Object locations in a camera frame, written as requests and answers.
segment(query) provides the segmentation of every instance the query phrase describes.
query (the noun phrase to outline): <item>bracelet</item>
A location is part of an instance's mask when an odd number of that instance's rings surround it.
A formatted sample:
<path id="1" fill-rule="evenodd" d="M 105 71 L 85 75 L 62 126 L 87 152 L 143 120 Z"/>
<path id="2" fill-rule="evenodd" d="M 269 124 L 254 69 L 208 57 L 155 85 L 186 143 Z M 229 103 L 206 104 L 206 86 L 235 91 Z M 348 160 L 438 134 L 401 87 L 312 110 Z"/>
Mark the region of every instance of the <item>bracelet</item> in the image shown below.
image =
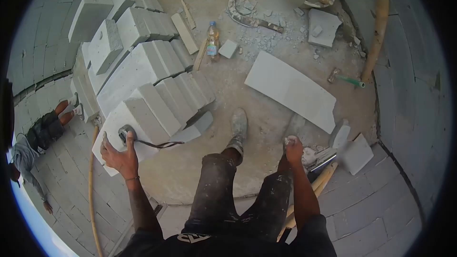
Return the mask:
<path id="1" fill-rule="evenodd" d="M 125 181 L 132 181 L 132 180 L 139 180 L 139 179 L 140 179 L 140 176 L 136 176 L 134 178 L 125 179 Z"/>

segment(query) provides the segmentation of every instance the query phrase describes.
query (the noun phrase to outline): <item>man's right hand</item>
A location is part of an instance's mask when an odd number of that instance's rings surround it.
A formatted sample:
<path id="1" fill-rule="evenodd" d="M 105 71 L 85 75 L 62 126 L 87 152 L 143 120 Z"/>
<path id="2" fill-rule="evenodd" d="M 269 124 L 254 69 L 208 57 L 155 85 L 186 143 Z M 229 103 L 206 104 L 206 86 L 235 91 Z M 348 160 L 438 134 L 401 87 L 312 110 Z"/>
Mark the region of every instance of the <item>man's right hand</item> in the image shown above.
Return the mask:
<path id="1" fill-rule="evenodd" d="M 288 136 L 286 138 L 286 157 L 291 168 L 302 166 L 303 145 L 300 139 L 296 136 Z"/>
<path id="2" fill-rule="evenodd" d="M 103 133 L 103 142 L 100 145 L 101 157 L 108 167 L 116 169 L 124 179 L 132 179 L 138 176 L 138 157 L 134 148 L 134 135 L 127 133 L 127 151 L 117 151 L 108 141 L 106 132 Z"/>

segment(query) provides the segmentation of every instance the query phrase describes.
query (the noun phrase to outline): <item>tool in hand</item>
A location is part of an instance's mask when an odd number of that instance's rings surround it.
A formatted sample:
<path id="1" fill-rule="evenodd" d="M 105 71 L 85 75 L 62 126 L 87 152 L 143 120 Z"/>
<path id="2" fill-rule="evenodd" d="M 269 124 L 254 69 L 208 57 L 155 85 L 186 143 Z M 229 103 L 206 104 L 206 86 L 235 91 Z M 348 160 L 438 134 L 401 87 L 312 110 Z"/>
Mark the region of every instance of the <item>tool in hand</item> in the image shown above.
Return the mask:
<path id="1" fill-rule="evenodd" d="M 166 142 L 166 143 L 162 143 L 162 144 L 159 144 L 159 145 L 154 145 L 152 143 L 139 140 L 139 139 L 137 139 L 137 133 L 135 132 L 134 128 L 131 127 L 130 125 L 126 124 L 123 127 L 119 128 L 119 131 L 117 132 L 117 134 L 119 135 L 119 138 L 121 138 L 122 144 L 124 146 L 127 146 L 127 133 L 129 131 L 131 131 L 134 134 L 134 141 L 135 142 L 140 142 L 140 143 L 143 143 L 145 145 L 151 146 L 153 148 L 163 149 L 163 148 L 168 148 L 168 147 L 171 147 L 171 146 L 174 146 L 174 145 L 178 145 L 178 144 L 184 144 L 184 142 Z"/>
<path id="2" fill-rule="evenodd" d="M 251 18 L 248 16 L 244 16 L 238 12 L 236 9 L 236 0 L 228 0 L 227 6 L 228 14 L 230 17 L 237 23 L 240 23 L 243 26 L 250 27 L 250 28 L 257 28 L 259 26 L 266 27 L 268 29 L 277 31 L 279 33 L 284 32 L 284 28 L 278 25 L 274 25 L 273 23 L 267 22 L 265 20 L 260 20 L 256 18 Z"/>
<path id="3" fill-rule="evenodd" d="M 340 75 L 340 72 L 341 72 L 341 70 L 339 68 L 335 68 L 332 71 L 332 73 L 330 74 L 330 76 L 327 78 L 327 81 L 329 83 L 333 83 L 335 81 L 335 79 L 339 79 L 339 80 L 342 80 L 342 81 L 345 81 L 345 82 L 348 82 L 348 83 L 352 83 L 353 85 L 358 86 L 358 87 L 360 87 L 362 89 L 365 87 L 365 83 L 364 82 L 358 81 L 358 80 L 353 79 L 351 77 L 342 76 L 342 75 Z"/>

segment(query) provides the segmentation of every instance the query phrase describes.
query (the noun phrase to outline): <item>dark pants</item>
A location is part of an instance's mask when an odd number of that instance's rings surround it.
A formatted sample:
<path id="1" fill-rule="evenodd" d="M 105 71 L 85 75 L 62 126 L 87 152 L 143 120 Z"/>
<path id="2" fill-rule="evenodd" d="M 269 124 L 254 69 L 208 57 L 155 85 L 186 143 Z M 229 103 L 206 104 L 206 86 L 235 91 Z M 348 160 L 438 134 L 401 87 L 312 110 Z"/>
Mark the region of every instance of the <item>dark pants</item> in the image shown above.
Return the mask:
<path id="1" fill-rule="evenodd" d="M 286 219 L 292 173 L 267 176 L 254 204 L 241 216 L 233 202 L 235 173 L 235 163 L 225 155 L 203 157 L 191 214 L 182 233 L 235 235 L 276 242 Z"/>

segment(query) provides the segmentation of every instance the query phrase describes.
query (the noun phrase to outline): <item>work boot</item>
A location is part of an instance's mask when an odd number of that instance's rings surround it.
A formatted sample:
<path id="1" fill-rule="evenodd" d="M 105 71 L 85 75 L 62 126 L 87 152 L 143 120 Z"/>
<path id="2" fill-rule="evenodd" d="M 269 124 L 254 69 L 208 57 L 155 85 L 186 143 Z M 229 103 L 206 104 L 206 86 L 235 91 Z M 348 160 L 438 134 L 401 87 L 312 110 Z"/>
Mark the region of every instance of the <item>work boot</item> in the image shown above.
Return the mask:
<path id="1" fill-rule="evenodd" d="M 228 143 L 227 148 L 234 148 L 241 155 L 243 159 L 243 142 L 246 140 L 248 132 L 248 118 L 246 117 L 246 112 L 237 108 L 232 115 L 232 139 Z"/>

